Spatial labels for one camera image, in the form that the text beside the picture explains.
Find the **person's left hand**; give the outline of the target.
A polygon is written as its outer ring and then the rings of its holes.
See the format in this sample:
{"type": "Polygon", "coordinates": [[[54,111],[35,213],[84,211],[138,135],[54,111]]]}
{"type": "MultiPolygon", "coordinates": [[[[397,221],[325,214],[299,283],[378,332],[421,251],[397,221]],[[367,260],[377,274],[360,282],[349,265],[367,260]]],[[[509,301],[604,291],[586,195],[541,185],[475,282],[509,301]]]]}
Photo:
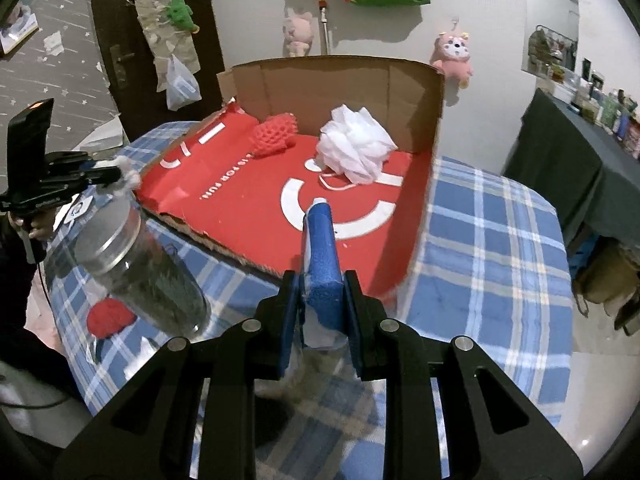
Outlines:
{"type": "Polygon", "coordinates": [[[8,213],[9,222],[18,234],[27,234],[31,240],[48,240],[54,232],[55,216],[58,208],[38,211],[32,218],[23,219],[8,213]]]}

